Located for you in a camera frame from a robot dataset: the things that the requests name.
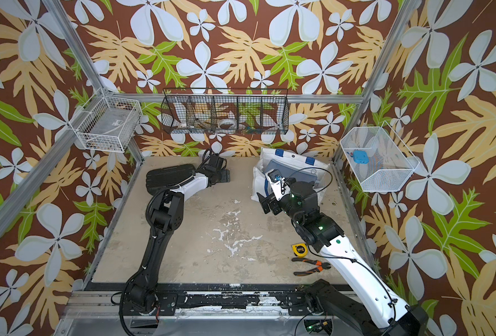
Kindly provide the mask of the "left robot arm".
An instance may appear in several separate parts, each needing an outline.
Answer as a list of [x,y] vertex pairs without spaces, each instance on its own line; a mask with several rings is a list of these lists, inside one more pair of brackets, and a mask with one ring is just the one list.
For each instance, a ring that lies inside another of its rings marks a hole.
[[146,175],[151,195],[144,217],[150,226],[149,240],[138,271],[121,292],[119,313],[149,315],[157,309],[156,285],[165,250],[184,218],[184,203],[217,183],[228,183],[227,159],[207,150],[199,166],[176,165],[153,169]]

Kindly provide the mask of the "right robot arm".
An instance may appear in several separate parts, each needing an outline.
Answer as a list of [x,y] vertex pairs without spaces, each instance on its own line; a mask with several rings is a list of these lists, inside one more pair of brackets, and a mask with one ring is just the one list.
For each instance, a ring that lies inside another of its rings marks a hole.
[[312,253],[326,259],[357,295],[353,300],[318,280],[304,290],[311,312],[336,316],[361,335],[424,334],[428,314],[409,305],[369,267],[344,230],[321,212],[313,183],[282,177],[268,183],[272,193],[258,196],[264,213],[287,214]]

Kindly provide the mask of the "white Doraemon canvas bag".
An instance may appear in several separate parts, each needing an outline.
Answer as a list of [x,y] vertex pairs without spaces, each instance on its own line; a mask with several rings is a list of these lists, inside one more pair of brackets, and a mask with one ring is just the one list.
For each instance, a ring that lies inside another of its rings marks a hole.
[[253,169],[251,200],[259,201],[257,194],[266,197],[273,193],[268,181],[268,173],[275,169],[280,172],[280,176],[283,178],[313,182],[317,192],[318,205],[322,204],[326,189],[333,180],[328,164],[283,149],[263,148],[259,162]]

